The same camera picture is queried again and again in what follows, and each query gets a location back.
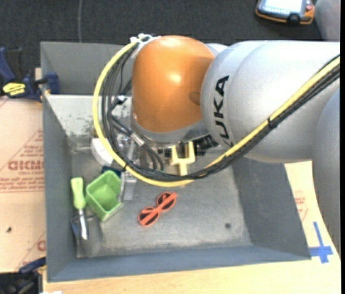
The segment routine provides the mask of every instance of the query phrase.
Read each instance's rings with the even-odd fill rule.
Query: yellow bracket
[[[185,144],[185,157],[178,157],[178,152],[176,146],[171,148],[171,158],[169,163],[171,165],[179,165],[179,175],[187,175],[187,165],[192,164],[196,161],[195,147],[192,141]]]

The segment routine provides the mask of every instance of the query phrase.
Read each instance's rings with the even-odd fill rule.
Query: device screen
[[[300,13],[303,0],[266,0],[265,8],[277,8],[281,10],[288,10],[291,13]]]

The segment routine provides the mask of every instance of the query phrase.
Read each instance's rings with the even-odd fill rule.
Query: gray bin
[[[240,159],[216,175],[171,189],[138,181],[133,199],[102,223],[103,247],[79,254],[70,226],[70,178],[87,184],[101,170],[89,149],[91,104],[103,66],[117,45],[41,43],[42,74],[59,75],[62,94],[43,100],[48,281],[128,276],[310,258],[284,165]],[[132,63],[124,78],[130,77]],[[219,155],[215,148],[193,169]],[[150,228],[137,214],[165,190],[174,208]]]

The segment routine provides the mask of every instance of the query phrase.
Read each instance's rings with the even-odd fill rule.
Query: blue tape
[[[318,256],[321,260],[321,263],[328,263],[329,259],[327,256],[333,255],[332,248],[330,246],[324,246],[324,242],[321,237],[321,233],[319,233],[318,223],[314,221],[314,228],[317,233],[319,246],[318,247],[309,247],[310,255],[312,257]]]

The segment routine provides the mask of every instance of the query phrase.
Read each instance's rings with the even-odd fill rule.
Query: green plastic cup
[[[117,196],[121,189],[121,179],[111,170],[101,174],[86,188],[86,201],[101,221],[106,221],[121,207]]]

